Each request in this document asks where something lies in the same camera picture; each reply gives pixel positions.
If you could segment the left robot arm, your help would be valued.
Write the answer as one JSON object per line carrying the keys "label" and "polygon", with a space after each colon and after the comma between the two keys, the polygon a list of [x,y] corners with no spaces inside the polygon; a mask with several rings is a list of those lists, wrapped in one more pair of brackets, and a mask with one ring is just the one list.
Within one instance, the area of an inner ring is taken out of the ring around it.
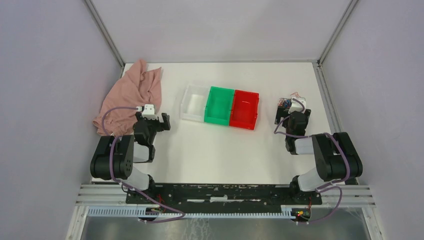
{"label": "left robot arm", "polygon": [[136,163],[151,163],[155,158],[154,140],[159,132],[171,129],[170,116],[162,113],[162,121],[136,113],[133,134],[102,136],[90,163],[93,178],[105,181],[116,180],[131,190],[138,190],[138,197],[149,204],[158,195],[155,182],[149,174],[136,169]]}

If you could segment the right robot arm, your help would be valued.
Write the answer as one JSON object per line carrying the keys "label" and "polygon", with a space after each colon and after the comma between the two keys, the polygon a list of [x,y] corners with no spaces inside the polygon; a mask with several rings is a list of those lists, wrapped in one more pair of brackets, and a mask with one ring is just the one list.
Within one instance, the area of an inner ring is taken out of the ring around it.
{"label": "right robot arm", "polygon": [[302,204],[309,192],[323,192],[329,187],[358,178],[363,173],[362,161],[346,132],[307,135],[310,109],[289,112],[279,106],[274,123],[283,127],[285,147],[291,155],[312,155],[315,166],[308,172],[293,177],[289,186],[289,199]]}

